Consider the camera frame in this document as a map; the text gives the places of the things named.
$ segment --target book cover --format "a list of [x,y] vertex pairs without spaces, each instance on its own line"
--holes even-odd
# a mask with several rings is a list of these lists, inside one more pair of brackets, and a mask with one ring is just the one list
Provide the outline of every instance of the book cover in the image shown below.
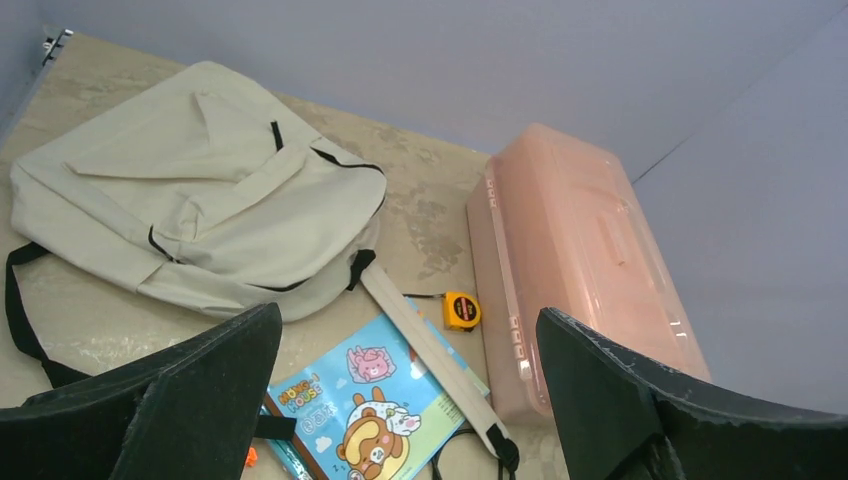
[[[488,395],[441,333],[427,324]],[[290,447],[319,480],[411,479],[465,421],[385,314],[300,373],[269,387],[265,407],[298,420]],[[278,445],[275,451],[280,455],[286,447]],[[289,468],[291,456],[291,451],[281,455]]]

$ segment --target plastic container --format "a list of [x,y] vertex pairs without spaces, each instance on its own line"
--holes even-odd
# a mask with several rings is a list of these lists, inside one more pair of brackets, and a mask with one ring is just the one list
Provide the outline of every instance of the plastic container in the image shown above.
[[531,125],[489,160],[467,210],[492,402],[504,422],[553,420],[536,346],[543,307],[709,381],[657,244],[612,154]]

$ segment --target beige strap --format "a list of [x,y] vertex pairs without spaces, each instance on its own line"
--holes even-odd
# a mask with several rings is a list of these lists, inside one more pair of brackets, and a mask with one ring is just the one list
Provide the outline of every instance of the beige strap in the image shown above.
[[[421,321],[418,313],[412,309],[376,261],[362,273],[362,284],[415,349],[424,365],[433,372],[436,380],[462,411],[489,452],[500,458],[502,454],[499,454],[499,451],[502,449],[496,448],[492,441],[498,442],[500,438],[509,439],[506,427],[492,410],[486,398],[480,394],[480,390],[474,386],[459,364]],[[494,437],[493,427],[500,430],[500,434],[495,432]]]

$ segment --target gray wall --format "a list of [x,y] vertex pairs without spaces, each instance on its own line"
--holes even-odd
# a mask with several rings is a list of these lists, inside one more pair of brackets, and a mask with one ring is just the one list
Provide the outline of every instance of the gray wall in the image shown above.
[[636,191],[716,383],[848,413],[848,10]]
[[483,151],[541,121],[637,178],[848,0],[40,0],[60,26]]
[[0,2],[0,142],[41,68],[43,40],[37,2]]

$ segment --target marble surface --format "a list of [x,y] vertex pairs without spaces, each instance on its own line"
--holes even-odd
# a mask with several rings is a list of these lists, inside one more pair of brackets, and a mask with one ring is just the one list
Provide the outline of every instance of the marble surface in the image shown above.
[[[26,243],[9,226],[10,163],[78,124],[185,68],[84,35],[75,35],[0,151],[0,255]],[[378,256],[402,291],[474,291],[465,201],[487,156],[332,108],[278,95],[298,115],[343,148],[379,164],[389,180],[381,212]],[[56,360],[96,374],[208,329],[214,319],[134,295],[47,257],[17,269],[35,330]],[[418,302],[435,324],[438,301]],[[358,288],[317,314],[284,327],[272,382],[302,369],[379,313]],[[471,367],[486,378],[479,329],[445,332]],[[48,390],[39,366],[0,327],[0,406],[20,405]],[[521,449],[519,479],[567,478],[553,429],[510,426]],[[263,441],[244,479],[288,478]],[[497,477],[495,460],[476,437],[453,440],[441,459],[446,480]],[[429,467],[418,478],[430,478]]]

